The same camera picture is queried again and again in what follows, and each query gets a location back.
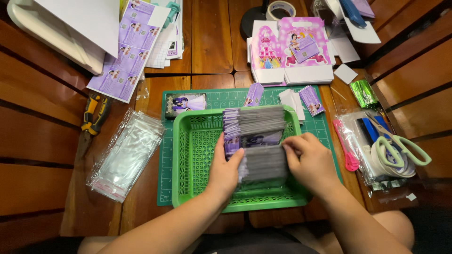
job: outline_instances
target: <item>knee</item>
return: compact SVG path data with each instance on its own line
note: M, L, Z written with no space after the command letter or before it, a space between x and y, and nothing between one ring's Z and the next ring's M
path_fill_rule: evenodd
M373 217L408 249L414 244L414 228L410 219L401 211L387 211Z

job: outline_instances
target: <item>green cutting mat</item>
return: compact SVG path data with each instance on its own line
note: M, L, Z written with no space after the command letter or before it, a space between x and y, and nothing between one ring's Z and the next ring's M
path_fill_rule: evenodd
M305 86L292 86L294 91L298 92ZM312 86L320 98L319 88L316 85ZM278 94L287 90L287 87L268 87L265 88L259 105L276 105L281 104ZM183 91L165 91L162 98L162 122L165 126L166 134L160 145L160 163L159 163L159 185L157 190L157 205L168 206L171 203L171 188L172 188L172 168L173 168L173 120L165 118L165 98L166 94L179 93L205 93L207 96L207 108L236 108L241 107L245 102L245 97L248 93L247 88L237 89L209 89L209 90L183 90ZM301 132L311 132L323 145L331 149L333 152L334 165L336 172L342 181L339 171L338 162L334 147L331 145L331 135L328 131L328 123L324 113L312 117L307 110L305 110L304 124L301 126Z

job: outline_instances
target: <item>masking tape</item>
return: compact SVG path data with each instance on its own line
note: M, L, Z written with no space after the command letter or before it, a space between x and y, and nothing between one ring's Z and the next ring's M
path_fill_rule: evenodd
M297 14L295 7L293 7L293 5L291 5L290 3L286 1L274 1L273 3L268 5L267 13L265 14L265 18L267 18L267 20L280 20L272 14L272 11L274 9L284 9L290 14L291 17L295 17L295 14Z

